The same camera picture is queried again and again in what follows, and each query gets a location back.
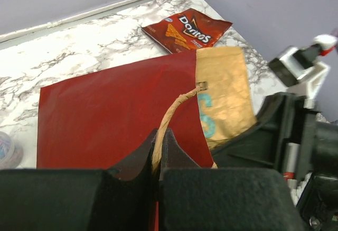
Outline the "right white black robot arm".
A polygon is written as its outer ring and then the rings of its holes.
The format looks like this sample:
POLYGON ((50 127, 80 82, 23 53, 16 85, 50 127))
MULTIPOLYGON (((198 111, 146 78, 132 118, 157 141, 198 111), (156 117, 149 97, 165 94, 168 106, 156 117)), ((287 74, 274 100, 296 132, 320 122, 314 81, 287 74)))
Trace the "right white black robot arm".
POLYGON ((305 98, 279 92, 267 96, 250 129, 218 145, 218 167, 274 169, 309 180, 296 205, 308 230, 337 230, 337 126, 319 122, 305 98))

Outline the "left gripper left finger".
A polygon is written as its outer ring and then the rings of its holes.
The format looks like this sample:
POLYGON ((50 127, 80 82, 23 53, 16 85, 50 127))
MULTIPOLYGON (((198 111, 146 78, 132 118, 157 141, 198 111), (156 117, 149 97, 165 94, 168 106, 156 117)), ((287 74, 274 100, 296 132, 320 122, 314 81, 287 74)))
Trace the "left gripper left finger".
POLYGON ((1 230, 151 230, 156 132, 109 169, 1 171, 1 230))

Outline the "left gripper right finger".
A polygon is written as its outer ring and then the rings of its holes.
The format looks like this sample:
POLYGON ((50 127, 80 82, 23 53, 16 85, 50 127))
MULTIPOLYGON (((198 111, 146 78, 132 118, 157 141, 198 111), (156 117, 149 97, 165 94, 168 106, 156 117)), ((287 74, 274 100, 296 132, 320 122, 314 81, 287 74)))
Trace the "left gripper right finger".
POLYGON ((163 140, 159 230, 306 230, 280 173, 199 167, 172 130, 163 140))

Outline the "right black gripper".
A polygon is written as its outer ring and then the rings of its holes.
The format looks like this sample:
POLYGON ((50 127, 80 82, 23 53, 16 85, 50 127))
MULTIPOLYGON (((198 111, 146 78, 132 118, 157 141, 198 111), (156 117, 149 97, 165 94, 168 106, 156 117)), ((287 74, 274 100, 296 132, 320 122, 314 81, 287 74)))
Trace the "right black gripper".
POLYGON ((267 96, 250 129, 212 150, 218 167, 268 168, 286 180, 303 181, 309 173, 317 104, 304 96, 267 96))

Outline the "red brown paper bag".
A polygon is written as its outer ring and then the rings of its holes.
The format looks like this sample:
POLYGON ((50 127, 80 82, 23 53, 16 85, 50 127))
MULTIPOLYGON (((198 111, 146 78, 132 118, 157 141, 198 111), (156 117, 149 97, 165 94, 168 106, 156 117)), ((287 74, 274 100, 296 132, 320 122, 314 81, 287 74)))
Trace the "red brown paper bag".
MULTIPOLYGON (((42 88, 37 168, 111 168, 135 151, 152 131, 157 135, 169 107, 195 88, 195 74, 196 52, 188 51, 42 88)), ((164 136, 167 130, 172 130, 180 148, 199 167, 211 166, 196 96, 178 106, 164 136)), ((151 203, 154 225, 158 221, 159 180, 152 172, 151 203)))

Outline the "red Doritos chip bag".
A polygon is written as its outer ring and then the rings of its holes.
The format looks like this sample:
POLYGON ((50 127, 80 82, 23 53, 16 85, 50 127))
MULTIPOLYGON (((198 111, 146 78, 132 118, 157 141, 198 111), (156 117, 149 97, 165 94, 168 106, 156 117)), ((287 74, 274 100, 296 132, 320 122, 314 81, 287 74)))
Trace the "red Doritos chip bag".
POLYGON ((142 31, 168 52, 181 53, 213 47, 231 26, 231 22, 189 8, 142 27, 142 31))

